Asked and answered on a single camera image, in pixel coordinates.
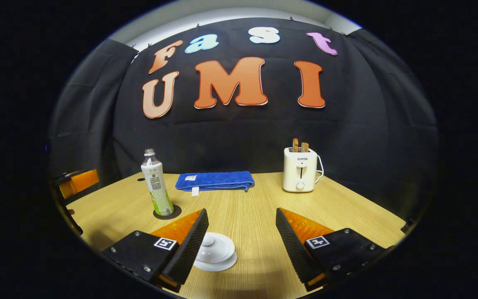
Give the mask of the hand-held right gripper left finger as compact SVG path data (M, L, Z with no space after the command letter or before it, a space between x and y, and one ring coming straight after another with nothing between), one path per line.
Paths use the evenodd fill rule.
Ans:
M151 233L135 230L102 254L133 276L178 293L191 272L208 226L203 208Z

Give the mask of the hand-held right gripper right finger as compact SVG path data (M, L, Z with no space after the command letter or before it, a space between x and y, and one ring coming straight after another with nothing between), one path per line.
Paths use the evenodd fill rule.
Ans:
M308 292L343 283L393 250L351 228L333 230L284 208L276 210L276 227Z

